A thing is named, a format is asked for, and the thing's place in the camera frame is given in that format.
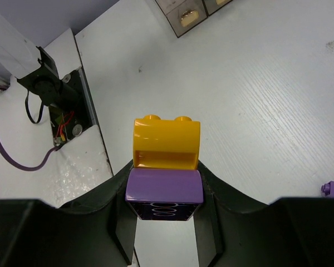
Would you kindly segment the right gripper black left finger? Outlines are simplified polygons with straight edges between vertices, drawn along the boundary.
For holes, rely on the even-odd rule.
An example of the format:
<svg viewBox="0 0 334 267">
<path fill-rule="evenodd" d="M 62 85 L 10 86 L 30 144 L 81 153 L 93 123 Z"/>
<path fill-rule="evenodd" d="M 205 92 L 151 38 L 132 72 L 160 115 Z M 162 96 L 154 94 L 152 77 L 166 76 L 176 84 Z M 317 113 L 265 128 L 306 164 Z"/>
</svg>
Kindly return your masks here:
<svg viewBox="0 0 334 267">
<path fill-rule="evenodd" d="M 0 199 L 0 266 L 128 266 L 137 217 L 125 202 L 132 163 L 56 208 Z"/>
</svg>

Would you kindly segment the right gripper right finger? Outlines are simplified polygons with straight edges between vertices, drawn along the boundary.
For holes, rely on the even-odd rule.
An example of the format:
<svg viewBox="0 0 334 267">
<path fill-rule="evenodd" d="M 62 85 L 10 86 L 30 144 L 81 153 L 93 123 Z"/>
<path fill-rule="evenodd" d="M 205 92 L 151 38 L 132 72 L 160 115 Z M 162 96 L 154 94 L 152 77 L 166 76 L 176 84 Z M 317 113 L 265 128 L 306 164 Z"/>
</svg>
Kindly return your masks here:
<svg viewBox="0 0 334 267">
<path fill-rule="evenodd" d="M 203 163 L 195 212 L 200 266 L 334 266 L 334 198 L 283 197 L 264 204 Z"/>
</svg>

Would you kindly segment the purple printed lego brick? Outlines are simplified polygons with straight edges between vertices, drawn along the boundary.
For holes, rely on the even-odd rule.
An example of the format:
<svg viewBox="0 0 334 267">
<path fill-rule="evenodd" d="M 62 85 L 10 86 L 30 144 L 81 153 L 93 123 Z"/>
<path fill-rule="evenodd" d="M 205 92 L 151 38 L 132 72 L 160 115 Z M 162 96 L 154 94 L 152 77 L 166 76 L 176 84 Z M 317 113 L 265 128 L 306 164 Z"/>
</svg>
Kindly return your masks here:
<svg viewBox="0 0 334 267">
<path fill-rule="evenodd" d="M 200 172 L 133 168 L 125 201 L 142 220 L 187 221 L 204 202 Z"/>
</svg>

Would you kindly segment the yellow curved lego brick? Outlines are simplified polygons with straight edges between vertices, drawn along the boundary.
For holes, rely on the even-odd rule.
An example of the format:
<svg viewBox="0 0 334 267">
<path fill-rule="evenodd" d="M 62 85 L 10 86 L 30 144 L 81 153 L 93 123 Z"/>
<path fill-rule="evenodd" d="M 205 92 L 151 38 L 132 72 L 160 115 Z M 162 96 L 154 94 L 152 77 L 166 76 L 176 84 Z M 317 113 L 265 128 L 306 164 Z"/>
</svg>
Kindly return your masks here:
<svg viewBox="0 0 334 267">
<path fill-rule="evenodd" d="M 199 161 L 200 129 L 200 122 L 187 116 L 163 120 L 157 115 L 146 115 L 135 119 L 134 167 L 195 170 Z"/>
</svg>

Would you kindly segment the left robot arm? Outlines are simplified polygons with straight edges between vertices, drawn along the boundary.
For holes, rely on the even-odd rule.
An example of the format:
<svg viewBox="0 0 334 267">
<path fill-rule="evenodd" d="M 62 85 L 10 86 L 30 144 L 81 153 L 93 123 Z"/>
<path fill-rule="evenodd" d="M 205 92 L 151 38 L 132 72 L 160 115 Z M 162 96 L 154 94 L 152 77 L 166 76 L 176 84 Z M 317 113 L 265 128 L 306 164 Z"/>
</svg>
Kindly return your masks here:
<svg viewBox="0 0 334 267">
<path fill-rule="evenodd" d="M 59 78 L 53 58 L 19 33 L 1 14 L 0 63 L 46 106 L 71 110 L 81 99 L 78 90 Z"/>
</svg>

